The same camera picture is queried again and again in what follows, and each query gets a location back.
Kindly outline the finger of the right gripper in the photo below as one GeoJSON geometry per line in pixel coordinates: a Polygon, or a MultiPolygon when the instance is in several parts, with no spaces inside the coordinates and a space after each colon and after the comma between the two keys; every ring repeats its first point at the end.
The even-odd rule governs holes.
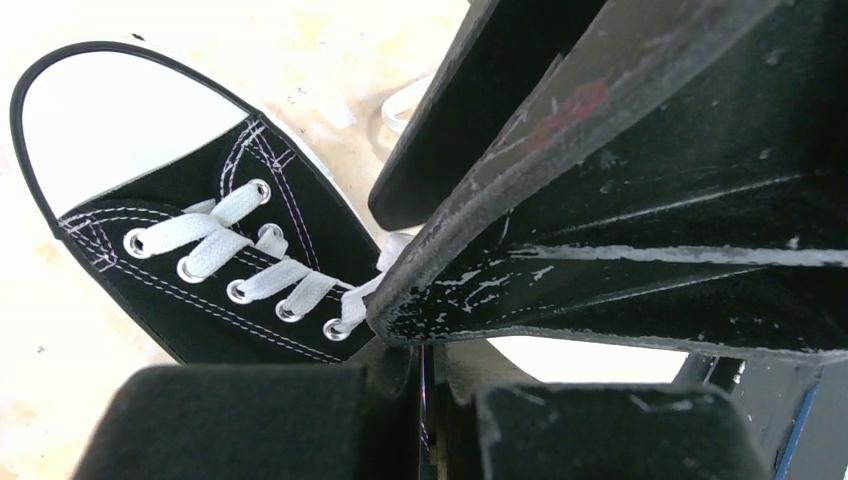
{"type": "Polygon", "coordinates": [[[386,231],[428,221],[564,58],[600,1],[473,1],[368,197],[386,231]]]}
{"type": "Polygon", "coordinates": [[[847,5],[600,1],[367,301],[392,345],[847,356],[847,5]]]}

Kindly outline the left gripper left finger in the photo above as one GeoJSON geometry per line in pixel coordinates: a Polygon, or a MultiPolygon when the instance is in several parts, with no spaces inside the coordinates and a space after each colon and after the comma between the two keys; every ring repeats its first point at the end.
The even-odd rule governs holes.
{"type": "Polygon", "coordinates": [[[419,357],[369,344],[341,364],[185,365],[115,393],[78,479],[412,479],[419,357]]]}

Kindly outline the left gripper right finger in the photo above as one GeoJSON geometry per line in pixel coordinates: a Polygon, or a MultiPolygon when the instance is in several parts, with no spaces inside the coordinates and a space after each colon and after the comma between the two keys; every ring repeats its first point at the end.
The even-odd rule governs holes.
{"type": "Polygon", "coordinates": [[[705,384],[545,384],[485,341],[433,350],[447,479],[767,479],[730,398],[705,384]]]}

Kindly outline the white shoelace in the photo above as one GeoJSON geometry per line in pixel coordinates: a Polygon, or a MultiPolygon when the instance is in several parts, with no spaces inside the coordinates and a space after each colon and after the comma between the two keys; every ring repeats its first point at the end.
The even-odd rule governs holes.
{"type": "Polygon", "coordinates": [[[322,332],[328,340],[342,342],[364,322],[366,296],[377,289],[412,237],[390,233],[375,261],[377,275],[360,285],[323,272],[284,177],[285,167],[300,157],[296,148],[289,137],[281,136],[286,149],[276,158],[267,139],[278,137],[278,131],[258,115],[248,116],[244,124],[226,157],[218,197],[127,231],[124,249],[131,257],[144,260],[190,246],[191,251],[175,263],[180,280],[201,284],[221,278],[232,303],[272,301],[275,316],[287,324],[311,315],[324,300],[334,300],[339,313],[324,323],[322,332]],[[304,252],[302,259],[291,253],[291,237],[275,222],[265,222],[253,236],[248,234],[249,217],[269,212],[275,198],[281,198],[289,212],[292,237],[304,252]]]}

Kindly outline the black white canvas sneaker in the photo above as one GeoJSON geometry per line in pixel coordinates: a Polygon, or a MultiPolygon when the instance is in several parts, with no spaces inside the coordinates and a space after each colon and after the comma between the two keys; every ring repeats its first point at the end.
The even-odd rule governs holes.
{"type": "Polygon", "coordinates": [[[10,101],[54,237],[181,363],[340,363],[373,337],[379,247],[314,152],[209,76],[133,43],[59,48],[10,101]]]}

